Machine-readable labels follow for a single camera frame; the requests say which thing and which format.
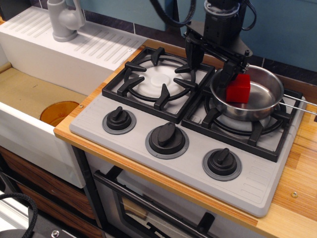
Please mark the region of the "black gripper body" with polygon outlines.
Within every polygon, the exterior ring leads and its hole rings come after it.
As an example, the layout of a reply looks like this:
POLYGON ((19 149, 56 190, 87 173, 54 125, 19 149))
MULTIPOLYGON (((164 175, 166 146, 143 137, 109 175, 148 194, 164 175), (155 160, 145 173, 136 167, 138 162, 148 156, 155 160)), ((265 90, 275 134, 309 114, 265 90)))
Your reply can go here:
POLYGON ((201 41, 205 53, 214 56, 222 62, 229 60, 248 67, 248 58, 252 51, 240 38, 240 32, 245 18, 245 9, 239 9, 229 16, 216 16, 206 13, 205 21, 191 21, 187 24, 187 36, 193 36, 201 41))

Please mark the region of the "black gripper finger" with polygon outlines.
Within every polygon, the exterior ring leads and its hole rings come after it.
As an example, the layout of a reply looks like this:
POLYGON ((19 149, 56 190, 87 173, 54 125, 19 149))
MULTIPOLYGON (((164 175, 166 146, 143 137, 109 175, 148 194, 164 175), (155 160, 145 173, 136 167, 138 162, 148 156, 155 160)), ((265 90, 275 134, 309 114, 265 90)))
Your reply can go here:
POLYGON ((244 71, 244 67, 235 61, 229 60, 224 63, 219 71, 219 87, 227 87, 227 85, 235 79, 235 75, 244 71))
POLYGON ((193 36, 185 38, 185 52, 190 69, 196 69, 203 62, 205 52, 201 45, 201 41, 193 36))

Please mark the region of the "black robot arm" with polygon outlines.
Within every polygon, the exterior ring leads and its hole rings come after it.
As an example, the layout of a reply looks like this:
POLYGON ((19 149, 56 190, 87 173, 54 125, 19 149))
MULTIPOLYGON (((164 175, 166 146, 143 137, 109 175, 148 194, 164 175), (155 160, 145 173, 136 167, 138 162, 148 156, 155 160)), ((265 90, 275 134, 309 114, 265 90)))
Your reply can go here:
POLYGON ((215 84, 225 88, 248 68, 248 59, 253 52, 242 41, 240 33, 251 30, 256 23, 243 26, 246 10, 252 11, 254 19, 257 12, 249 0, 207 0, 204 9, 204 23, 191 21, 186 26, 187 63, 190 69, 195 69, 205 54, 221 60, 224 65, 215 84))

